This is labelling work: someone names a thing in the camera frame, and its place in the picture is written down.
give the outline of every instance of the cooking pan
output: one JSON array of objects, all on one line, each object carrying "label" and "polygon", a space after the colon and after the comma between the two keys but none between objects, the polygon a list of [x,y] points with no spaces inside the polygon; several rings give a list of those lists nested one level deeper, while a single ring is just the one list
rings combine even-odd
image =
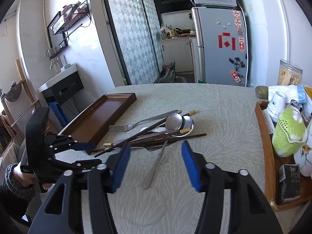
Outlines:
[{"label": "cooking pan", "polygon": [[190,33],[191,29],[184,29],[184,30],[181,30],[180,28],[176,28],[175,31],[176,31],[178,34],[184,34],[184,33]]}]

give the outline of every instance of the fork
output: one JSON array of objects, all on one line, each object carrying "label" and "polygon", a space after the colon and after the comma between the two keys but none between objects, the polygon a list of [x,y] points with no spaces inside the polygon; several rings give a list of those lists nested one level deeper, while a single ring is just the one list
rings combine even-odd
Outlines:
[{"label": "fork", "polygon": [[140,120],[137,123],[128,124],[128,125],[124,125],[124,126],[109,125],[108,129],[112,130],[112,131],[127,132],[127,131],[133,129],[139,123],[142,123],[142,122],[145,122],[145,121],[149,121],[149,120],[156,120],[156,119],[166,118],[170,114],[173,114],[173,113],[179,113],[180,114],[180,113],[182,113],[182,111],[181,110],[173,110],[173,111],[170,111],[170,112],[167,112],[167,113],[163,113],[163,114],[160,114],[160,115],[148,118],[148,119]]}]

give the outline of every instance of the human hand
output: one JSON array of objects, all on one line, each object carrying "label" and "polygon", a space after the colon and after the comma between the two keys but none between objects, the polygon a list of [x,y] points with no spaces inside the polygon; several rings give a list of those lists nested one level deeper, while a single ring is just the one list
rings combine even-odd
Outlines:
[{"label": "human hand", "polygon": [[[13,176],[23,187],[32,185],[34,183],[32,179],[36,177],[35,174],[21,172],[21,162],[13,169]],[[51,186],[52,184],[42,185],[45,190],[48,190]]]}]

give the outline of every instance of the gray knit sleeve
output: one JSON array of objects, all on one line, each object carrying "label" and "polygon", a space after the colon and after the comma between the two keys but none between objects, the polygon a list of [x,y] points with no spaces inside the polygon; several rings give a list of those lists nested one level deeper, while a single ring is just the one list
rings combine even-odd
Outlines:
[{"label": "gray knit sleeve", "polygon": [[13,169],[18,164],[11,164],[7,167],[5,171],[5,183],[9,190],[18,198],[30,202],[32,198],[35,196],[36,191],[34,186],[30,186],[28,188],[23,187],[13,175]]}]

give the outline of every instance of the faucet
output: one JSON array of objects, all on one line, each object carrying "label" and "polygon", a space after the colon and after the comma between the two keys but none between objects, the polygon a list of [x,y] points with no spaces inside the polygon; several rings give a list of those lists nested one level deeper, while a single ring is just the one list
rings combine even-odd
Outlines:
[{"label": "faucet", "polygon": [[54,65],[57,65],[57,63],[60,65],[60,68],[63,68],[63,64],[62,64],[61,60],[59,59],[59,57],[55,57],[51,61],[50,69],[52,69]]}]

